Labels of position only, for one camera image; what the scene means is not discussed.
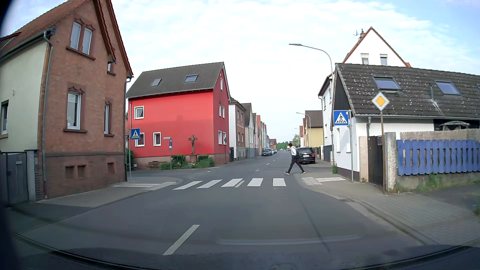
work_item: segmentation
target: man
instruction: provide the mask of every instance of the man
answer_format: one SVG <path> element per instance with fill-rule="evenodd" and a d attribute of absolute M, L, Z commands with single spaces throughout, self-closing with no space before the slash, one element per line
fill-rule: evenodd
<path fill-rule="evenodd" d="M 301 173 L 300 174 L 304 174 L 305 171 L 303 170 L 303 168 L 301 167 L 300 163 L 299 163 L 299 157 L 300 157 L 300 154 L 297 150 L 296 147 L 294 147 L 291 143 L 288 144 L 288 146 L 290 146 L 290 152 L 292 154 L 292 162 L 290 163 L 290 168 L 288 169 L 287 172 L 284 172 L 286 175 L 290 175 L 290 171 L 292 170 L 292 167 L 293 167 L 293 164 L 296 163 L 300 170 L 301 170 Z"/>

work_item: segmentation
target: car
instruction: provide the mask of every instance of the car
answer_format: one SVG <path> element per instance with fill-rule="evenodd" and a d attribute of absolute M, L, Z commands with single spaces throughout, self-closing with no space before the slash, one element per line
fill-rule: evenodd
<path fill-rule="evenodd" d="M 271 150 L 265 149 L 262 152 L 262 157 L 268 157 L 268 156 L 271 156 L 271 155 L 273 155 Z"/>
<path fill-rule="evenodd" d="M 315 153 L 311 147 L 301 147 L 297 149 L 298 154 L 300 154 L 299 162 L 300 163 L 313 163 L 315 164 Z"/>

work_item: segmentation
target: yellow diamond sign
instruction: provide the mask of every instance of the yellow diamond sign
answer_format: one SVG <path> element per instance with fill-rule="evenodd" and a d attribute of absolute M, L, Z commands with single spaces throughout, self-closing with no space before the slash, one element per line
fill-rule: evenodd
<path fill-rule="evenodd" d="M 382 92 L 378 92 L 378 94 L 372 99 L 372 102 L 380 111 L 383 111 L 383 109 L 385 109 L 390 103 L 388 98 Z"/>

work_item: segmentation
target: blue sign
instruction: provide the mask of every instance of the blue sign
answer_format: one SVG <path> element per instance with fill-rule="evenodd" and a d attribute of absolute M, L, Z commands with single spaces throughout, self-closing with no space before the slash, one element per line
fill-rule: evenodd
<path fill-rule="evenodd" d="M 333 126 L 349 125 L 348 110 L 333 111 Z"/>
<path fill-rule="evenodd" d="M 140 140 L 140 129 L 139 128 L 134 128 L 130 132 L 130 139 L 132 140 Z"/>

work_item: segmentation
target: road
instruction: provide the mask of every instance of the road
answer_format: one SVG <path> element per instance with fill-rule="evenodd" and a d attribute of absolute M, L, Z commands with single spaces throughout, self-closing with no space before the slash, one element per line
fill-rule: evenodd
<path fill-rule="evenodd" d="M 285 175 L 289 160 L 289 152 L 278 152 L 218 168 L 145 172 L 183 181 L 23 236 L 91 258 L 159 269 L 268 269 L 277 263 L 339 269 L 394 259 L 395 251 L 417 245 L 348 203 L 301 185 L 296 165 Z"/>

